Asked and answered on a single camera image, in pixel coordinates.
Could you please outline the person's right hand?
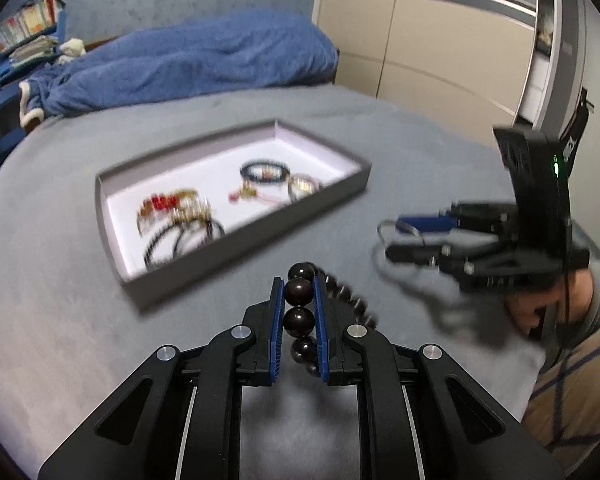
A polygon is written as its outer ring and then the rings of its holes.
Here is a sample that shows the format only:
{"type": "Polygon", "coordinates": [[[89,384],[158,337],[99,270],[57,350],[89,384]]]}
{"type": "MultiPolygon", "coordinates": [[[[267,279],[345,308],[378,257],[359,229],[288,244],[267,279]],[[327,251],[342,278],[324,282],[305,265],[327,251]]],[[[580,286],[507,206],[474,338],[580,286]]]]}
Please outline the person's right hand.
{"type": "Polygon", "coordinates": [[[542,292],[516,292],[505,298],[509,317],[522,334],[528,336],[540,326],[539,310],[557,307],[557,322],[570,324],[582,321],[590,310],[594,284],[590,269],[563,275],[551,288],[542,292]]]}

